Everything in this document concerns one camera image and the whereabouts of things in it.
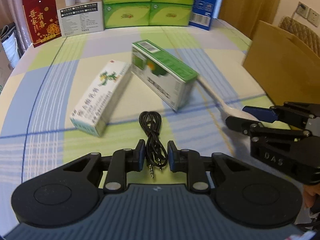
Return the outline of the operator hand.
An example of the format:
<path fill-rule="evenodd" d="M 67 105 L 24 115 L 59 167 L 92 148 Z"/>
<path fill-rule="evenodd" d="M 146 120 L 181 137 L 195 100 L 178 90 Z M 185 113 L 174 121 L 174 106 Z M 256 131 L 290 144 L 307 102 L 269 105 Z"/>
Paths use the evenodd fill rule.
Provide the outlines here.
<path fill-rule="evenodd" d="M 314 205 L 317 195 L 320 195 L 319 184 L 303 186 L 303 199 L 306 208 L 310 208 Z"/>

